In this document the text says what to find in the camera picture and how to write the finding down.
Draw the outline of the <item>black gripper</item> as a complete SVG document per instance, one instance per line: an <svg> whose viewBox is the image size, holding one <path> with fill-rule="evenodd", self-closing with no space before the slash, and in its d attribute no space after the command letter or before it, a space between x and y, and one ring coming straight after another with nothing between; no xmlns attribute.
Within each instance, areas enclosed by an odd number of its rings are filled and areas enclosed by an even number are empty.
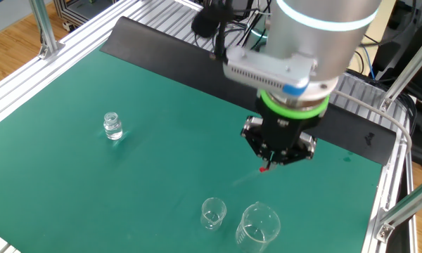
<svg viewBox="0 0 422 253"><path fill-rule="evenodd" d="M262 99L255 101L255 107L262 118L248 116L241 136L262 159L260 169L270 169L271 163L287 165L313 158L317 138L303 131L316 127L321 121L320 116L309 119L284 117L268 108ZM268 148L274 151L272 157Z"/></svg>

